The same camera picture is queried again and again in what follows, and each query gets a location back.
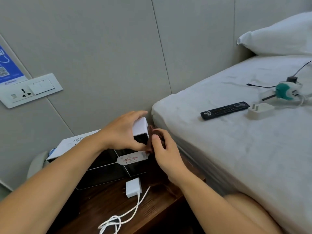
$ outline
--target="wooden surface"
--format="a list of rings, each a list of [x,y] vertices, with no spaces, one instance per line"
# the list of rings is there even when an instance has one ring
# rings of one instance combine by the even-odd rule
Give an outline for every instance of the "wooden surface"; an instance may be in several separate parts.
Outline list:
[[[204,180],[204,176],[186,159],[183,158],[183,161],[190,171]],[[139,176],[143,190],[142,196],[148,188],[151,176],[158,176],[158,172],[155,174],[141,174]],[[98,234],[99,230],[97,227],[101,223],[113,215],[122,215],[136,205],[137,196],[127,198],[125,194],[125,183],[131,179],[133,177],[83,190],[80,197],[79,216],[56,233]],[[134,218],[130,222],[123,224],[118,233],[139,234],[150,230],[151,227],[172,213],[183,200],[182,192],[172,183],[168,183],[167,188],[162,185],[151,187]],[[114,231],[115,227],[111,226],[106,229],[105,234],[114,233]]]

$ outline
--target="blue paper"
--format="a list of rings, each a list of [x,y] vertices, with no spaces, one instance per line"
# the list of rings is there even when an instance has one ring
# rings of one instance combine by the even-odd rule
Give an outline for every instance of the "blue paper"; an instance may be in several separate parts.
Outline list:
[[[9,55],[0,46],[0,85],[16,84],[27,80]]]

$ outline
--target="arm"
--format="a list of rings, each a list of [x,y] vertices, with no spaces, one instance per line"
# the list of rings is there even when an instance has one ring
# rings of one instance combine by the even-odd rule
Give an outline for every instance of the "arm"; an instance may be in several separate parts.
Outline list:
[[[177,145],[169,133],[166,130],[158,130],[164,135],[166,149],[163,149],[159,137],[153,135],[156,160],[169,180],[182,190],[205,233],[266,233],[191,173],[184,165]]]
[[[144,150],[132,126],[146,111],[130,112],[84,138],[0,203],[0,233],[46,233],[76,185],[105,149]]]

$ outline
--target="bed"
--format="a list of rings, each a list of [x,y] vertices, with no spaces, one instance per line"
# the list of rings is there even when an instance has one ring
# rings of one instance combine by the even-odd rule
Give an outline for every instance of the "bed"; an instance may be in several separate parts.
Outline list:
[[[218,192],[243,192],[289,233],[312,233],[312,105],[275,110],[263,120],[247,111],[203,121],[200,113],[245,101],[259,102],[312,57],[255,56],[154,104],[156,126],[167,129],[179,148],[210,177]],[[312,92],[312,64],[298,74]]]

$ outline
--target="remote control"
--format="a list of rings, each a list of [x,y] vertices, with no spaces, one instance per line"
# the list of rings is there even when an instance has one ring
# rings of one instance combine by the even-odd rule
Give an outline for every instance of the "remote control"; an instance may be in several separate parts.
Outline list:
[[[239,103],[231,104],[228,106],[205,111],[205,112],[200,113],[200,115],[204,120],[209,120],[209,119],[224,116],[226,114],[230,114],[233,112],[245,110],[249,107],[250,106],[246,102],[239,102]]]

